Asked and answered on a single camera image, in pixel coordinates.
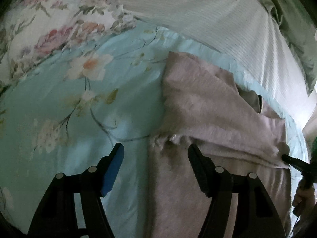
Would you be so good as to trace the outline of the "person's right hand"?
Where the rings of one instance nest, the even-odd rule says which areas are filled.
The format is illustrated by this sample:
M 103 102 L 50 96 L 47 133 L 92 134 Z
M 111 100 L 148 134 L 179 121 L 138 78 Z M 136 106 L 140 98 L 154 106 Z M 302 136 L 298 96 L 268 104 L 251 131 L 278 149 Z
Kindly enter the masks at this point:
M 298 187 L 296 189 L 296 194 L 294 195 L 294 199 L 292 202 L 292 206 L 294 207 L 293 213 L 297 217 L 304 217 L 312 213 L 312 210 L 315 207 L 315 189 L 314 186 L 308 187 L 306 186 L 306 182 L 302 179 L 298 183 Z

